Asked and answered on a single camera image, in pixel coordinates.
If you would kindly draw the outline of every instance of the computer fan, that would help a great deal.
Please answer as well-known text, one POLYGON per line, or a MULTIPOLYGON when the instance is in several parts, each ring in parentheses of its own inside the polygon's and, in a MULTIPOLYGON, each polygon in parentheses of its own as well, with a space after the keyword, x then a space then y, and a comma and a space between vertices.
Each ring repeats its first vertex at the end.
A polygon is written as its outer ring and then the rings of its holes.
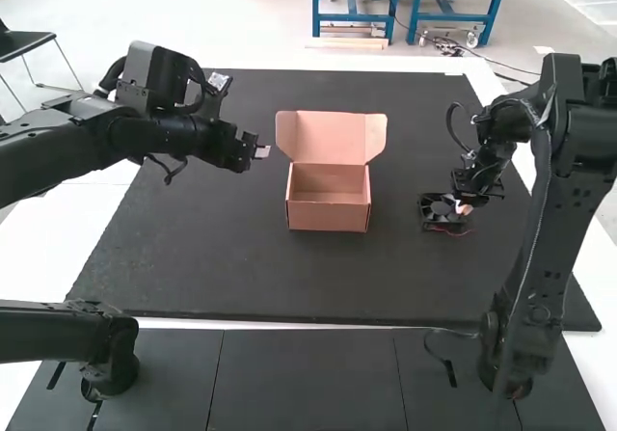
POLYGON ((450 194, 424 193, 417 202, 422 228, 461 232, 467 224, 467 218, 456 212, 456 200, 450 194))

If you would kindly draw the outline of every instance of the black chair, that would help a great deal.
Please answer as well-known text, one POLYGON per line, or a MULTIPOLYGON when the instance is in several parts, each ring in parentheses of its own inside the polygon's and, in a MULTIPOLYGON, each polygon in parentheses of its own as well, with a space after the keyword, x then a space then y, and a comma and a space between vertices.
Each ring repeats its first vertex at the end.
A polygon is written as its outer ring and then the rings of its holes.
MULTIPOLYGON (((10 60, 13 60, 17 57, 21 57, 21 60, 23 61, 23 64, 26 66, 26 70, 28 71, 28 76, 30 77, 30 81, 35 86, 45 88, 45 89, 56 89, 59 91, 73 92, 73 90, 71 89, 65 89, 63 87, 56 87, 56 86, 49 86, 47 84, 35 82, 34 78, 32 77, 32 72, 30 72, 30 69, 28 68, 28 63, 26 62, 24 55, 34 50, 35 48, 39 48, 40 46, 45 45, 46 43, 51 42, 51 41, 54 41, 56 43, 56 46, 58 47, 58 50, 60 50, 62 57, 65 59, 65 62, 67 62, 68 69, 70 69, 70 72, 75 78, 75 81, 77 81, 77 85, 79 86, 79 89, 83 91, 84 87, 81 85, 81 82, 79 82, 79 79, 77 78, 77 75, 75 74, 75 71, 73 70, 72 66, 67 60, 67 56, 65 55, 65 52, 63 52, 62 48, 58 44, 58 41, 56 40, 56 35, 54 33, 39 33, 39 32, 33 32, 33 31, 12 31, 9 28, 7 28, 7 26, 4 24, 2 19, 0 19, 0 63, 7 63, 10 60)), ((17 95, 13 92, 13 89, 11 89, 11 86, 9 86, 9 84, 7 83, 5 78, 2 76, 2 74, 0 74, 0 79, 2 79, 2 82, 4 83, 5 86, 7 86, 7 89, 9 89, 9 92, 11 92, 11 95, 13 96, 13 98, 17 101, 17 103, 19 103, 19 106, 25 112, 26 111, 25 107, 23 106, 19 98, 17 98, 17 95)))

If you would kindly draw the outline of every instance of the cardboard box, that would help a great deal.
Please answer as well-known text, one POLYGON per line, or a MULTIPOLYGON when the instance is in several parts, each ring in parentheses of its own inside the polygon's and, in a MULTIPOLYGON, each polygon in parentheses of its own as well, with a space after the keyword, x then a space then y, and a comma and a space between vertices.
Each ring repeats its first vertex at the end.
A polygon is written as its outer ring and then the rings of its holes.
POLYGON ((277 145, 292 160, 285 196, 290 229, 366 231, 366 163, 384 150, 387 122, 386 115, 277 113, 277 145))

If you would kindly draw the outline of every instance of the black cable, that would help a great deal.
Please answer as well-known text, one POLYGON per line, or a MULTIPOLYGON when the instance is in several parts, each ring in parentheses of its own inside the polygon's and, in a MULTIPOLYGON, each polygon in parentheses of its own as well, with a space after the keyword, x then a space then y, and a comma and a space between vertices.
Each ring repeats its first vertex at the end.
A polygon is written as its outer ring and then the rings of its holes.
POLYGON ((479 54, 479 53, 477 53, 477 52, 475 52, 475 51, 473 51, 473 50, 471 50, 469 48, 466 48, 466 47, 464 47, 463 45, 461 45, 458 42, 457 42, 457 44, 458 44, 457 45, 458 47, 461 47, 463 50, 465 50, 466 52, 469 52, 471 55, 475 55, 476 57, 483 58, 484 60, 486 60, 489 63, 494 63, 495 65, 499 65, 501 67, 509 67, 510 69, 513 69, 514 71, 524 72, 526 74, 533 74, 534 76, 539 76, 540 75, 539 72, 529 71, 527 69, 521 69, 519 67, 512 67, 510 65, 506 65, 505 63, 498 62, 497 60, 493 60, 491 58, 485 57, 484 55, 481 55, 481 54, 479 54))
POLYGON ((528 83, 528 82, 521 81, 521 80, 516 79, 516 78, 514 78, 514 77, 506 76, 505 74, 500 74, 500 73, 498 73, 498 72, 494 72, 494 71, 493 71, 493 74, 494 74, 495 76, 497 76, 497 77, 500 77, 501 79, 505 79, 506 81, 510 81, 510 82, 517 82, 517 83, 519 83, 519 84, 523 84, 523 85, 524 85, 524 86, 526 86, 526 87, 531 86, 531 84, 530 84, 530 83, 528 83))
MULTIPOLYGON (((389 3, 390 3, 390 6, 392 7, 392 0, 388 0, 388 1, 389 1, 389 3)), ((400 26, 402 26, 402 27, 403 27, 403 28, 405 28, 407 31, 409 31, 409 26, 406 26, 405 24, 403 24, 403 23, 402 23, 402 22, 401 22, 401 21, 400 21, 400 20, 396 17, 396 15, 394 16, 394 21, 396 21, 396 22, 397 22, 400 26)), ((526 74, 533 74, 533 75, 535 75, 535 76, 539 76, 539 75, 540 75, 540 73, 539 73, 539 72, 529 71, 529 70, 527 70, 527 69, 521 69, 521 68, 519 68, 519 67, 512 67, 512 66, 510 66, 510 65, 506 65, 505 63, 498 62, 497 60, 493 60, 493 59, 491 59, 491 58, 485 57, 484 55, 481 55, 481 54, 479 54, 479 53, 477 53, 477 52, 475 52, 475 51, 473 51, 473 50, 471 50, 471 49, 469 49, 469 48, 467 48, 467 47, 464 47, 463 45, 461 45, 461 43, 459 43, 458 41, 456 41, 456 40, 454 40, 454 39, 451 39, 451 38, 444 38, 444 37, 436 36, 436 37, 434 37, 434 38, 432 38, 432 39, 431 39, 431 38, 427 38, 427 37, 425 37, 425 36, 422 36, 422 35, 421 35, 421 33, 419 33, 419 32, 416 32, 416 36, 418 36, 419 38, 424 38, 425 40, 428 40, 429 42, 432 42, 432 43, 434 43, 435 45, 437 45, 437 44, 439 44, 439 43, 442 43, 442 41, 448 42, 449 44, 451 44, 451 46, 452 46, 452 47, 459 48, 459 49, 461 49, 461 50, 463 50, 463 51, 466 51, 466 52, 470 53, 471 55, 475 55, 475 56, 476 56, 476 57, 478 57, 478 58, 483 58, 483 59, 484 59, 484 60, 486 60, 487 62, 489 62, 489 63, 493 63, 493 64, 495 64, 495 65, 499 65, 499 66, 501 66, 501 67, 508 67, 508 68, 510 68, 510 69, 512 69, 512 70, 514 70, 514 71, 524 72, 524 73, 526 73, 526 74)), ((514 78, 507 78, 507 77, 504 77, 504 79, 513 80, 514 78)), ((521 84, 524 84, 524 85, 526 85, 526 86, 529 86, 529 85, 530 85, 530 84, 525 84, 523 81, 519 81, 519 80, 516 80, 516 82, 520 82, 521 84)))
POLYGON ((465 145, 465 143, 463 143, 463 141, 459 138, 459 136, 454 131, 454 127, 452 127, 452 115, 454 114, 454 110, 456 110, 457 108, 462 108, 463 110, 465 110, 465 113, 467 113, 467 116, 469 120, 471 121, 471 115, 469 114, 469 111, 465 107, 465 105, 458 101, 453 101, 452 104, 448 107, 447 111, 445 112, 445 127, 447 128, 447 131, 450 134, 450 137, 452 137, 452 140, 456 142, 456 145, 461 147, 465 153, 469 153, 471 152, 471 148, 469 148, 467 145, 465 145))
POLYGON ((428 338, 429 336, 433 335, 434 333, 446 333, 449 335, 453 335, 455 337, 459 337, 459 338, 463 338, 463 339, 476 339, 480 336, 479 333, 469 333, 469 332, 458 332, 456 330, 449 330, 449 329, 429 329, 426 331, 426 333, 424 334, 424 337, 422 339, 422 342, 424 344, 424 350, 427 352, 427 354, 429 356, 431 356, 433 359, 435 359, 436 361, 438 361, 440 364, 443 365, 443 367, 445 368, 445 371, 447 373, 448 376, 448 380, 450 381, 450 386, 452 388, 457 388, 457 381, 456 381, 456 375, 454 374, 454 365, 452 364, 452 361, 450 359, 445 359, 442 356, 440 356, 437 352, 435 352, 433 349, 431 349, 431 347, 428 345, 428 338))
POLYGON ((160 166, 161 168, 163 168, 163 171, 165 171, 166 173, 165 177, 163 177, 163 182, 165 183, 165 185, 170 185, 172 183, 172 180, 174 180, 174 177, 180 174, 182 170, 186 168, 186 166, 188 166, 189 164, 188 159, 186 157, 182 157, 178 159, 181 164, 174 170, 171 170, 163 161, 158 159, 152 153, 146 153, 144 157, 152 161, 157 166, 160 166))

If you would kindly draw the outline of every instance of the black table surface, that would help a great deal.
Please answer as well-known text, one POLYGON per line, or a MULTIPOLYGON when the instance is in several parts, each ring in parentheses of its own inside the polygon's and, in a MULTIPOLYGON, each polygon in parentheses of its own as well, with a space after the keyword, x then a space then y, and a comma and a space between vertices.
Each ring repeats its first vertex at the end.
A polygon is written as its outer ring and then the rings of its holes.
MULTIPOLYGON (((423 232, 416 200, 449 190, 460 149, 444 113, 480 104, 464 76, 431 73, 222 70, 234 77, 222 118, 274 144, 279 110, 384 113, 388 141, 370 163, 368 233, 289 231, 288 159, 273 148, 242 175, 199 160, 163 184, 147 162, 68 298, 136 315, 393 325, 475 325, 514 262, 529 195, 514 167, 505 200, 472 215, 462 237, 423 232)), ((456 130, 477 145, 461 113, 456 130)), ((575 279, 570 330, 601 328, 575 279)))

